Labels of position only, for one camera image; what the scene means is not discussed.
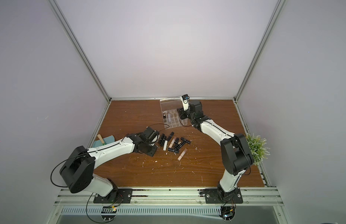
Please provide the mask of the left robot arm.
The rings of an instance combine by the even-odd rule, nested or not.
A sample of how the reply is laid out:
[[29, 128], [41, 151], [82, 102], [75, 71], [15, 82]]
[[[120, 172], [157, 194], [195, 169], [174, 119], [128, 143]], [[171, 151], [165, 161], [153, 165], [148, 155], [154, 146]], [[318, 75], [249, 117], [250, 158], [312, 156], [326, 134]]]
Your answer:
[[60, 175], [73, 194], [88, 191], [107, 197], [114, 192], [115, 185], [109, 179], [94, 174], [94, 170], [126, 154], [141, 152], [153, 156], [157, 150], [154, 144], [158, 139], [159, 131], [147, 127], [143, 132], [127, 134], [104, 146], [77, 147], [61, 167]]

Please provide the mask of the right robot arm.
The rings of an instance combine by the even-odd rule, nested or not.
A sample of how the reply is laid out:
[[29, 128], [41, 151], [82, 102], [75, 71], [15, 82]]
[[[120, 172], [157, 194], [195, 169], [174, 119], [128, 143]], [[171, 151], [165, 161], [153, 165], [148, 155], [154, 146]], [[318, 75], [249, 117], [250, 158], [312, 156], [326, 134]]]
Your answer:
[[183, 95], [180, 100], [183, 106], [177, 109], [179, 118], [190, 120], [194, 128], [208, 135], [221, 147], [221, 158], [225, 171], [219, 181], [218, 194], [225, 197], [235, 192], [239, 180], [254, 163], [254, 157], [245, 135], [229, 132], [217, 125], [204, 115], [200, 101], [190, 101], [188, 95]]

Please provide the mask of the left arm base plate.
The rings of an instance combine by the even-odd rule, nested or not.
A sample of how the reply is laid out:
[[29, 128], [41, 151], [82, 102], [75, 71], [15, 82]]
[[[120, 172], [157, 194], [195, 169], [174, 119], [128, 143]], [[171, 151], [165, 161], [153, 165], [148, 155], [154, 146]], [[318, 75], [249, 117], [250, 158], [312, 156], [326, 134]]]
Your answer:
[[98, 194], [95, 195], [94, 203], [130, 203], [133, 189], [130, 188], [120, 188], [113, 189], [107, 196], [102, 197]]

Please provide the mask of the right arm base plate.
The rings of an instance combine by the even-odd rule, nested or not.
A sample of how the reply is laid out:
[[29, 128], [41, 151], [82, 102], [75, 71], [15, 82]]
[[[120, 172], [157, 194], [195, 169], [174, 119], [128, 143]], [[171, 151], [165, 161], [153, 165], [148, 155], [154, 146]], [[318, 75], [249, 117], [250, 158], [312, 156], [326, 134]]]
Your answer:
[[225, 192], [222, 188], [216, 189], [203, 189], [199, 192], [200, 196], [204, 196], [205, 202], [208, 204], [213, 203], [235, 203], [242, 204], [243, 196], [239, 188], [235, 188], [230, 192]]

